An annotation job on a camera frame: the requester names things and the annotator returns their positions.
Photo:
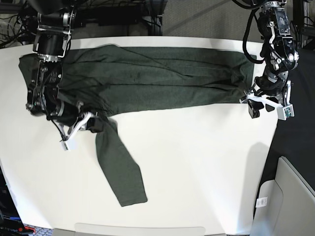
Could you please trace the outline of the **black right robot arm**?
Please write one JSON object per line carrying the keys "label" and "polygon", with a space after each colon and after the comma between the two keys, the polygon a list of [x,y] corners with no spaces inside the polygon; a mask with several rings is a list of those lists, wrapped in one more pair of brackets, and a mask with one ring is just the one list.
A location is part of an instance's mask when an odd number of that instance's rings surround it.
{"label": "black right robot arm", "polygon": [[33,43],[36,54],[28,85],[26,109],[36,117],[46,116],[64,135],[77,130],[99,133],[105,122],[97,112],[81,109],[81,104],[72,105],[58,98],[59,83],[63,78],[63,60],[71,47],[71,34],[79,0],[30,0],[37,12],[37,34]]}

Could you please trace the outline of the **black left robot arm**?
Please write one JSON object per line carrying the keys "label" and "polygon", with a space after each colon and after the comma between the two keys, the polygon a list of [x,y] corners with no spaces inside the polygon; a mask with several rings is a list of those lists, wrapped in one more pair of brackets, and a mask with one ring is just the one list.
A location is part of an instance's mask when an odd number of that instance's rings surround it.
{"label": "black left robot arm", "polygon": [[[265,64],[260,77],[244,93],[240,103],[246,103],[252,118],[260,116],[260,110],[277,111],[278,119],[287,120],[294,116],[290,102],[292,82],[289,72],[298,65],[299,54],[295,49],[290,32],[290,23],[284,8],[284,0],[241,0],[234,1],[242,9],[250,10],[242,40],[246,58],[254,64]],[[254,59],[247,51],[247,41],[252,21],[255,20],[263,39],[261,59]]]}

